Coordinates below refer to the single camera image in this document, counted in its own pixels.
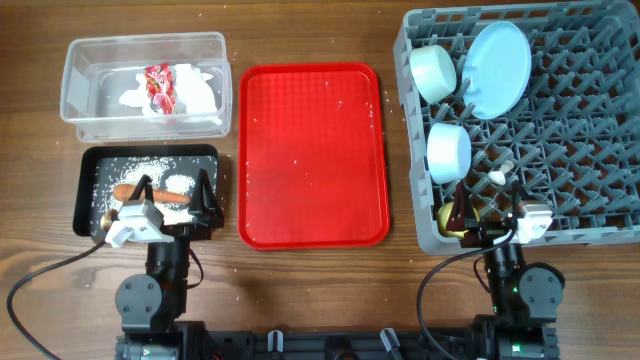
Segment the red tray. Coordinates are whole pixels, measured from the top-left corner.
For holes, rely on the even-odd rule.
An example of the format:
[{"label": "red tray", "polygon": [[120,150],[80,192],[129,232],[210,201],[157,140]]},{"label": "red tray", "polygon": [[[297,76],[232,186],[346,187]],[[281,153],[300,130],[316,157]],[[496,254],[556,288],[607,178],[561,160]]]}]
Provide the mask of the red tray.
[{"label": "red tray", "polygon": [[259,250],[373,245],[389,231],[378,77],[265,65],[240,83],[238,232]]}]

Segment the black tray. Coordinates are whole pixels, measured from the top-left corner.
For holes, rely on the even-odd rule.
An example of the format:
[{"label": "black tray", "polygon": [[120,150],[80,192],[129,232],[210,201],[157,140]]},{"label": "black tray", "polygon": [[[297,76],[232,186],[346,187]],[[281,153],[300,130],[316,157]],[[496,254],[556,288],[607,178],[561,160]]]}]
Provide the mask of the black tray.
[{"label": "black tray", "polygon": [[[207,170],[211,187],[216,192],[218,174],[218,151],[211,145],[159,145],[159,146],[99,146],[85,151],[80,167],[76,208],[73,215],[73,231],[78,236],[104,238],[100,230],[100,218],[107,210],[111,188],[117,185],[123,174],[134,164],[161,161],[166,170],[156,175],[159,186],[165,189],[164,181],[171,175],[186,175],[194,180],[199,169]],[[128,183],[136,184],[130,179]],[[192,196],[190,189],[186,194]],[[183,211],[187,205],[175,206],[173,210]]]}]

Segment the wood grain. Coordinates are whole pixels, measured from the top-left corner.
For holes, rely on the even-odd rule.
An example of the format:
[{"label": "wood grain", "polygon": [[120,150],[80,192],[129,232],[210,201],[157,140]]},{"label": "wood grain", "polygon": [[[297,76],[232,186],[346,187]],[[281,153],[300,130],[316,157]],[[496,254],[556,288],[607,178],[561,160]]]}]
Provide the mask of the wood grain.
[{"label": "wood grain", "polygon": [[[443,260],[420,251],[409,189],[409,146],[399,106],[392,45],[410,9],[436,1],[232,2],[208,5],[79,5],[0,8],[0,297],[27,272],[80,253],[90,240],[71,230],[80,159],[89,147],[59,116],[60,80],[76,38],[163,32],[221,31],[234,88],[255,64],[364,61],[380,77],[389,166],[392,230],[366,249],[256,252],[236,234],[237,132],[204,140],[223,157],[225,228],[193,248],[205,282],[189,293],[185,319],[212,330],[417,330],[415,297],[428,270]],[[20,5],[9,1],[8,4]],[[28,5],[44,2],[27,1]],[[480,4],[449,1],[446,6]],[[65,359],[108,359],[121,333],[117,286],[144,271],[145,249],[101,249],[46,274],[16,297],[23,323]],[[558,332],[563,359],[630,359],[640,353],[640,246],[526,250],[567,277]],[[424,301],[427,322],[463,326],[491,311],[471,261],[434,278]],[[0,314],[3,359],[42,358]]]}]

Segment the dish rack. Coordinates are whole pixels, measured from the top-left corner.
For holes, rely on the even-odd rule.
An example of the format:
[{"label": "dish rack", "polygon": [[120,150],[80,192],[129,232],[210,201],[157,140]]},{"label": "dish rack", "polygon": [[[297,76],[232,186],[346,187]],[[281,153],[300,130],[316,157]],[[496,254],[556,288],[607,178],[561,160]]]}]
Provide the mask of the dish rack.
[{"label": "dish rack", "polygon": [[[493,120],[471,116],[460,84],[475,37],[495,21],[511,21],[529,39],[532,70],[521,100]],[[508,194],[519,180],[554,211],[545,236],[530,245],[622,244],[640,241],[640,19],[623,0],[409,11],[393,47],[398,93],[409,132],[418,242],[433,255],[466,251],[440,235],[435,214],[453,201],[455,183],[432,183],[426,139],[437,122],[463,126],[473,159],[466,178],[482,219],[510,210]],[[422,99],[409,68],[411,50],[447,49],[457,90],[437,104]],[[505,186],[487,173],[511,160]]]}]

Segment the white cup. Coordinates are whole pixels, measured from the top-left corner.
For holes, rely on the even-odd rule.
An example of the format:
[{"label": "white cup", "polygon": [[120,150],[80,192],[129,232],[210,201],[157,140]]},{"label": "white cup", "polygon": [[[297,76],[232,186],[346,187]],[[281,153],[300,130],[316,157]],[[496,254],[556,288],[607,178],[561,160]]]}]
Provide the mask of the white cup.
[{"label": "white cup", "polygon": [[411,75],[420,95],[435,104],[456,89],[456,69],[447,51],[439,45],[411,51]]},{"label": "white cup", "polygon": [[463,179],[471,166],[471,140],[462,126],[437,123],[427,140],[427,164],[436,184]]}]

